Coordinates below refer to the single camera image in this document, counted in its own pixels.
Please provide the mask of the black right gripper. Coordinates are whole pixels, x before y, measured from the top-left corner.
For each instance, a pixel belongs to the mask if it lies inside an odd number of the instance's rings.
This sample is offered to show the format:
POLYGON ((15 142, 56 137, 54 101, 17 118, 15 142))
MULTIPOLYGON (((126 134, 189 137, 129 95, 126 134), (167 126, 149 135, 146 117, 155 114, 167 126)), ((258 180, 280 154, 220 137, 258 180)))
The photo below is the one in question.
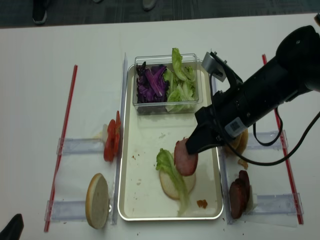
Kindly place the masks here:
POLYGON ((186 142, 189 155, 223 147, 253 124, 253 88, 242 84, 227 92, 209 87, 210 105, 195 112, 197 127, 186 142))

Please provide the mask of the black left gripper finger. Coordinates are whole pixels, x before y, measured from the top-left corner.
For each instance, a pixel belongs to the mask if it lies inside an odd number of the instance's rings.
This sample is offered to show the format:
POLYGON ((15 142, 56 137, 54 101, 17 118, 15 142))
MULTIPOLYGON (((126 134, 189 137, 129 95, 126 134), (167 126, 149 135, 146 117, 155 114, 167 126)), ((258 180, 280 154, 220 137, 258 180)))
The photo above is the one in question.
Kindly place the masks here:
POLYGON ((21 213, 16 214, 0 232, 0 240, 19 240, 24 229, 21 213))

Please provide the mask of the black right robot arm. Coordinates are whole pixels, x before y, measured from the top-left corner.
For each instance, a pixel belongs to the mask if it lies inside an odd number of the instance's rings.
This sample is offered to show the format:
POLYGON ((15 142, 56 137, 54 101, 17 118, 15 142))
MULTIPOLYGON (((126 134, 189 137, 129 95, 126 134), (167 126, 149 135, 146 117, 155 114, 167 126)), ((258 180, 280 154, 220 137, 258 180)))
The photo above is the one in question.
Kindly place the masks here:
POLYGON ((197 127, 186 142, 187 152, 223 146, 284 102, 320 89, 320 35, 311 25, 290 33, 275 57, 246 81, 215 53, 207 52, 202 67, 229 89, 211 96, 211 105, 196 113, 197 127))

